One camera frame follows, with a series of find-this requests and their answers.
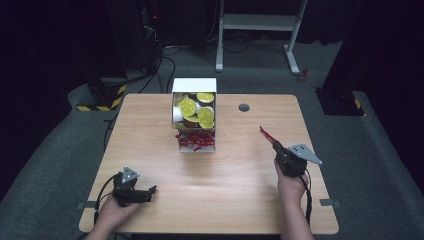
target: black cable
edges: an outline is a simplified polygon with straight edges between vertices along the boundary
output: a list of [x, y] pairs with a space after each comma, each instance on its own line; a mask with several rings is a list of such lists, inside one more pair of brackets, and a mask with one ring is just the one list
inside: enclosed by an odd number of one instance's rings
[[149, 78], [149, 80], [147, 81], [147, 83], [144, 85], [144, 87], [140, 90], [140, 91], [138, 91], [138, 93], [141, 93], [146, 87], [147, 87], [147, 85], [149, 85], [149, 83], [150, 83], [150, 81], [152, 80], [152, 78], [154, 77], [155, 75], [153, 74], [150, 78]]
[[250, 46], [250, 41], [247, 38], [246, 39], [242, 39], [242, 41], [239, 41], [239, 39], [234, 39], [233, 38], [231, 40], [231, 42], [234, 43], [234, 44], [245, 44], [245, 43], [247, 43], [247, 44], [246, 44], [246, 46], [243, 49], [241, 49], [239, 51], [233, 51], [233, 50], [229, 50], [228, 48], [222, 47], [225, 51], [230, 52], [230, 53], [242, 53], [242, 52], [246, 51], [249, 48], [249, 46]]
[[85, 237], [87, 237], [88, 233], [84, 233], [81, 236], [79, 236], [76, 240], [82, 240], [85, 239]]
[[102, 189], [100, 190], [99, 195], [97, 196], [96, 204], [94, 206], [94, 224], [96, 224], [97, 217], [99, 216], [100, 201], [102, 199], [103, 191], [105, 190], [106, 186], [110, 183], [110, 181], [112, 181], [116, 176], [117, 174], [113, 175], [106, 181], [106, 183], [103, 185]]
[[175, 54], [179, 53], [183, 49], [183, 46], [181, 46], [181, 44], [178, 44], [177, 46], [172, 46], [172, 47], [165, 47], [165, 49], [170, 49], [170, 48], [174, 48], [174, 47], [178, 47], [178, 50], [176, 52], [163, 54], [162, 56], [175, 55]]
[[306, 184], [306, 182], [303, 179], [303, 177], [299, 175], [299, 178], [302, 181], [303, 186], [305, 186], [305, 190], [306, 190], [307, 202], [306, 202], [306, 213], [305, 213], [305, 215], [306, 215], [306, 220], [308, 221], [308, 224], [310, 224], [310, 222], [311, 222], [311, 213], [312, 213], [312, 195], [311, 195], [310, 189], [308, 188], [308, 184]]
[[108, 193], [108, 194], [105, 194], [105, 195], [103, 195], [103, 197], [102, 198], [100, 198], [100, 202], [103, 200], [103, 198], [105, 198], [105, 197], [107, 197], [107, 196], [109, 196], [110, 194], [112, 194], [113, 192], [110, 192], [110, 193]]
[[163, 93], [162, 78], [160, 77], [159, 72], [156, 72], [156, 76], [158, 76], [158, 80], [159, 80], [160, 93]]
[[227, 37], [227, 38], [229, 38], [230, 39], [230, 42], [231, 43], [234, 43], [234, 44], [244, 44], [244, 43], [249, 43], [250, 42], [250, 40], [249, 40], [249, 38], [248, 37], [244, 37], [244, 38], [237, 38], [237, 37]]
[[108, 123], [108, 125], [107, 125], [107, 128], [106, 128], [106, 131], [105, 131], [105, 136], [104, 136], [104, 138], [103, 138], [103, 152], [105, 152], [106, 151], [106, 139], [107, 139], [107, 133], [109, 132], [109, 130], [113, 130], [113, 128], [111, 128], [110, 126], [112, 125], [112, 123], [116, 120], [116, 117], [118, 117], [118, 114], [119, 113], [117, 113], [116, 115], [115, 115], [115, 117], [113, 117], [112, 118], [112, 120], [104, 120], [103, 122], [107, 122]]
[[163, 57], [163, 58], [171, 61], [171, 63], [174, 66], [174, 68], [172, 69], [172, 73], [171, 73], [171, 75], [168, 78], [168, 83], [166, 84], [166, 93], [168, 93], [169, 92], [169, 84], [171, 83], [172, 76], [174, 76], [174, 73], [175, 73], [175, 62], [174, 62], [174, 60], [170, 59], [169, 57]]
[[254, 47], [273, 47], [273, 46], [278, 46], [278, 45], [284, 45], [284, 43], [286, 43], [285, 40], [282, 40], [282, 41], [272, 40], [270, 43], [256, 43], [254, 41], [250, 41], [250, 46], [254, 46]]
[[157, 66], [157, 67], [156, 67], [156, 69], [155, 69], [155, 74], [153, 74], [153, 75], [157, 75], [157, 76], [158, 76], [158, 78], [159, 78], [159, 86], [160, 86], [160, 92], [161, 92], [161, 93], [162, 93], [162, 91], [163, 91], [163, 87], [162, 87], [162, 82], [161, 82], [160, 76], [158, 75], [158, 72], [159, 72], [159, 68], [160, 68], [160, 66], [162, 65], [162, 59], [163, 59], [162, 55], [163, 55], [163, 51], [164, 51], [164, 48], [162, 48], [162, 52], [161, 52], [161, 54], [160, 54], [160, 59], [159, 59], [158, 66]]
[[312, 191], [312, 181], [311, 181], [311, 174], [309, 174], [309, 170], [305, 169], [306, 173], [308, 174], [308, 179], [309, 179], [309, 191]]
[[123, 233], [115, 233], [115, 239], [117, 236], [120, 236], [121, 238], [125, 239], [125, 240], [130, 240], [127, 236], [125, 236], [125, 234]]
[[208, 34], [208, 36], [206, 37], [206, 41], [208, 41], [208, 38], [212, 35], [212, 32], [213, 32], [213, 30], [214, 30], [214, 28], [215, 28], [215, 23], [217, 22], [216, 21], [216, 19], [217, 19], [217, 15], [218, 15], [218, 0], [216, 0], [215, 1], [215, 14], [214, 14], [214, 17], [213, 17], [213, 24], [212, 24], [212, 27], [211, 27], [211, 30], [210, 30], [210, 32], [209, 32], [209, 34]]
[[118, 82], [118, 83], [109, 83], [109, 86], [114, 87], [114, 86], [123, 86], [123, 85], [127, 85], [127, 84], [129, 84], [129, 83], [133, 83], [133, 82], [137, 82], [137, 81], [141, 81], [141, 80], [143, 80], [143, 79], [146, 79], [146, 78], [148, 78], [148, 77], [149, 77], [149, 76], [151, 76], [151, 75], [153, 75], [153, 72], [152, 72], [152, 71], [149, 71], [149, 72], [147, 72], [146, 74], [143, 74], [143, 75], [141, 75], [141, 76], [137, 76], [137, 77], [134, 77], [134, 78], [131, 78], [131, 79], [125, 80], [125, 81], [121, 81], [121, 82]]

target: human hand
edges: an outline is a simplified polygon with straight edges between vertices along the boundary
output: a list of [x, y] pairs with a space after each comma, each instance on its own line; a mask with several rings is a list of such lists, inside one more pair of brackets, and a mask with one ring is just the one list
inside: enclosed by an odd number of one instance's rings
[[132, 213], [137, 211], [139, 207], [139, 203], [121, 207], [114, 197], [108, 196], [100, 209], [93, 230], [88, 234], [86, 239], [108, 239], [109, 235], [125, 222]]
[[[303, 182], [297, 177], [291, 178], [285, 176], [275, 159], [274, 165], [278, 175], [277, 187], [282, 203], [300, 205], [302, 196], [305, 193], [305, 186]], [[302, 178], [305, 180], [306, 185], [308, 185], [308, 177], [303, 175]]]

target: table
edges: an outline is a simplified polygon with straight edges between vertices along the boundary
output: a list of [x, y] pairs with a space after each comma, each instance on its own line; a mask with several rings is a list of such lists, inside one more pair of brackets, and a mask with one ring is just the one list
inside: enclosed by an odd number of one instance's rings
[[[250, 110], [240, 111], [242, 103]], [[313, 150], [296, 97], [218, 94], [212, 153], [179, 152], [171, 108], [170, 94], [125, 97], [88, 200], [95, 201], [107, 179], [128, 166], [141, 173], [137, 190], [153, 185], [158, 190], [119, 232], [279, 234], [275, 152], [259, 126], [286, 147], [305, 143]], [[320, 168], [310, 163], [308, 169], [312, 232], [334, 234], [338, 231], [334, 210], [319, 201], [329, 198]], [[306, 195], [302, 207], [306, 209]], [[91, 230], [93, 214], [93, 208], [84, 209], [81, 231]]]

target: metal bracket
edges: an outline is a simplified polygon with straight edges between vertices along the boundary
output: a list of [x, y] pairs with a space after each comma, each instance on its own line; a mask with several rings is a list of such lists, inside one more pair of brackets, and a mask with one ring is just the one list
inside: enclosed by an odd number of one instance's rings
[[122, 172], [122, 181], [121, 183], [130, 182], [140, 176], [140, 173], [135, 172], [131, 168], [125, 166], [124, 171]]
[[333, 206], [333, 208], [341, 207], [339, 201], [334, 201], [333, 199], [320, 199], [319, 202], [321, 206]]
[[289, 147], [289, 150], [303, 160], [322, 165], [322, 161], [304, 143], [293, 145]]

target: red object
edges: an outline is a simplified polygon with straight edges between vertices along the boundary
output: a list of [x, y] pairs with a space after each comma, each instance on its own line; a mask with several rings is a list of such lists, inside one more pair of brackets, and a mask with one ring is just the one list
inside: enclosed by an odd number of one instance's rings
[[302, 70], [302, 72], [299, 74], [298, 80], [299, 81], [306, 81], [309, 79], [309, 72], [308, 70], [304, 69]]
[[205, 136], [198, 136], [195, 134], [185, 134], [178, 132], [175, 135], [178, 138], [178, 144], [181, 147], [189, 147], [193, 145], [194, 151], [201, 149], [202, 147], [211, 146], [215, 144], [215, 138], [211, 134]]
[[259, 126], [259, 131], [262, 133], [262, 135], [264, 135], [268, 142], [270, 142], [271, 144], [275, 142], [275, 139], [271, 137], [271, 135], [269, 135], [267, 132], [265, 132], [265, 130], [261, 126]]

